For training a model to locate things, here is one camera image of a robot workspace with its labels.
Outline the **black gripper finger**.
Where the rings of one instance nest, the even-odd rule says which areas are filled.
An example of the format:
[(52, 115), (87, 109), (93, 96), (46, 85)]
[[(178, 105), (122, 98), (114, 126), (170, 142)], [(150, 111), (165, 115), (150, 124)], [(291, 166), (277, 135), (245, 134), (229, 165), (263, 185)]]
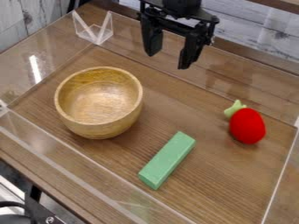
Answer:
[(185, 47), (181, 51), (179, 69), (189, 69), (193, 62), (198, 60), (205, 47), (206, 31), (207, 29), (203, 26), (197, 26), (186, 35)]
[(145, 51), (147, 55), (153, 57), (163, 48), (163, 29), (158, 21), (153, 17), (149, 17), (146, 14), (142, 15), (141, 24)]

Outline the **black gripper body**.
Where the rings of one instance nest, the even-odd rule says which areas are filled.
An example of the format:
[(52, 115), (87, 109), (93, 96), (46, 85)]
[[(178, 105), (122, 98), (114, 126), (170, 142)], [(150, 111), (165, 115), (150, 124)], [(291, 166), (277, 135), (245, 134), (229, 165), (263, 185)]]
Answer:
[(187, 36), (195, 32), (210, 45), (221, 19), (202, 8), (202, 0), (139, 0), (141, 22), (157, 32)]

